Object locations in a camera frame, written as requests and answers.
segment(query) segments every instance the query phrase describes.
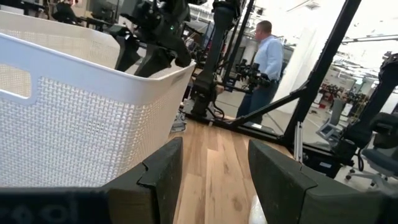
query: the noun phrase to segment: wire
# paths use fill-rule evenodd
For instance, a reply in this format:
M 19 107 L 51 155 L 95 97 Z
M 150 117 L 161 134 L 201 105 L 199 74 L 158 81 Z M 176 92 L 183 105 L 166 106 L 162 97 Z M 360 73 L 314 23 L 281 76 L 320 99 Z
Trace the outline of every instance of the wire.
M 363 159 L 362 159 L 362 157 L 361 157 L 361 153 L 362 153 L 362 149 L 360 149 L 360 150 L 358 151 L 358 153 L 355 154 L 355 156 L 358 157 L 358 170 L 362 172 L 363 169 L 364 169 L 364 162 L 363 162 Z
M 223 116 L 223 117 L 221 118 L 221 120 L 224 120 L 224 119 L 225 119 L 225 113 L 224 113 L 224 111 L 223 111 L 221 108 L 219 108 L 219 107 L 216 105 L 216 101 L 213 101 L 213 106 L 214 106 L 214 108 L 217 109 L 217 110 L 221 113 L 221 115 Z
M 212 112 L 212 110 L 209 107 L 207 107 L 206 109 L 211 113 L 211 115 L 213 115 L 215 119 L 218 119 L 218 117 Z

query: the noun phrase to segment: wooden floor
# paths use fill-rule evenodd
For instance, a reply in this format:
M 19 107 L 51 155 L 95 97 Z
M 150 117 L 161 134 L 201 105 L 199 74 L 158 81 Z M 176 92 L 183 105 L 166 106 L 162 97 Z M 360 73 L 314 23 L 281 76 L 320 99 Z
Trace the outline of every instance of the wooden floor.
M 174 223 L 247 224 L 256 191 L 248 162 L 249 137 L 188 121 L 183 179 Z M 289 155 L 286 148 L 269 144 Z

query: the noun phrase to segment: light blue shirt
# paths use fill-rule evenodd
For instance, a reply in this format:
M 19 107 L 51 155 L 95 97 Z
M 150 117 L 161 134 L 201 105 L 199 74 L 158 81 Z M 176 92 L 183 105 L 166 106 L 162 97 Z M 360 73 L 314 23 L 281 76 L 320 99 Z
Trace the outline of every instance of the light blue shirt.
M 284 60 L 284 47 L 274 36 L 269 36 L 261 41 L 259 50 L 254 57 L 261 73 L 268 75 L 270 80 L 279 80 L 282 63 Z

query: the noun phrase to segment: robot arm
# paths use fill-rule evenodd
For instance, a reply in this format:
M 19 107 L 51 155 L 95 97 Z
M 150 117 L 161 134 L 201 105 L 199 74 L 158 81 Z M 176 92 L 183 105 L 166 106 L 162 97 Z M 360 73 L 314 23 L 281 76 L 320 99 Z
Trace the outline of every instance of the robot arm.
M 240 65 L 237 65 L 237 68 L 236 71 L 240 74 L 240 77 L 248 81 L 249 92 L 253 92 L 257 86 L 269 87 L 271 84 L 268 75 L 259 71 L 258 63 L 246 65 L 246 60 L 244 59 Z
M 120 10 L 121 16 L 130 20 L 136 28 L 129 30 L 119 25 L 110 28 L 109 33 L 121 46 L 115 69 L 125 72 L 140 59 L 137 50 L 141 42 L 146 44 L 147 53 L 135 75 L 150 77 L 170 67 L 173 59 L 180 67 L 189 66 L 190 52 L 180 36 L 179 28 L 183 21 L 190 20 L 188 3 L 203 2 L 161 0 L 158 4 L 156 0 L 125 1 Z
M 213 3 L 215 30 L 203 71 L 193 82 L 191 98 L 194 99 L 195 104 L 191 110 L 192 114 L 206 116 L 210 102 L 216 100 L 217 84 L 214 70 L 218 64 L 224 37 L 227 31 L 239 22 L 245 5 L 246 0 L 225 0 Z

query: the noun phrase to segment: jeans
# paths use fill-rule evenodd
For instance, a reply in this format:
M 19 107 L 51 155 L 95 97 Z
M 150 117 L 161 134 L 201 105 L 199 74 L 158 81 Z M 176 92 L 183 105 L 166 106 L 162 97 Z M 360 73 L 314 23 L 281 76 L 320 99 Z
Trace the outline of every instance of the jeans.
M 260 86 L 257 90 L 254 90 L 252 94 L 246 94 L 238 108 L 236 117 L 238 118 L 240 116 L 248 115 L 270 104 L 276 94 L 276 91 L 278 90 L 278 86 L 279 85 L 276 83 L 271 83 L 271 85 L 267 88 Z M 253 118 L 250 121 L 256 124 L 261 124 L 262 115 Z

